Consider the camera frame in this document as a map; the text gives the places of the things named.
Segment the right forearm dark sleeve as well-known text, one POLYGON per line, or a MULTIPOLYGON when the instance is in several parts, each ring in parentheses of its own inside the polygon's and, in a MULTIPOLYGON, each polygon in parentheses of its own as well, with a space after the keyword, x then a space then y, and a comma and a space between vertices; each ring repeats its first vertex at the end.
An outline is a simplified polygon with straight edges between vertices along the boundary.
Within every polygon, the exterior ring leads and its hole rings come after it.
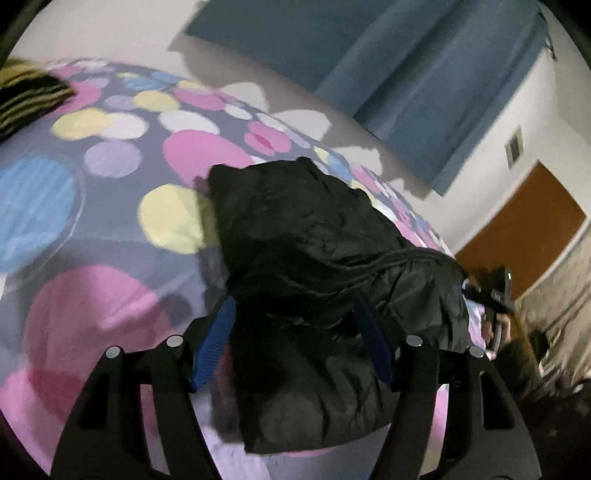
POLYGON ((552 382, 540 370, 550 342, 538 329, 528 332, 515 318, 506 317, 505 320, 493 364, 514 401, 524 408, 554 393, 552 382))

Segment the right hand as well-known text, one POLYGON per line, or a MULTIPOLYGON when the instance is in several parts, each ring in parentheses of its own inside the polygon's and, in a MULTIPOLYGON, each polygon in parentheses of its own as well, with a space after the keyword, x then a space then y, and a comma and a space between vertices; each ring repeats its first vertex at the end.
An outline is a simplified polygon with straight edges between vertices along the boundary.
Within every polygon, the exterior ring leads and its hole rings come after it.
POLYGON ((481 333, 487 349, 498 353, 499 350, 511 342, 511 318, 506 314, 495 314, 493 320, 485 318, 482 321, 481 333))

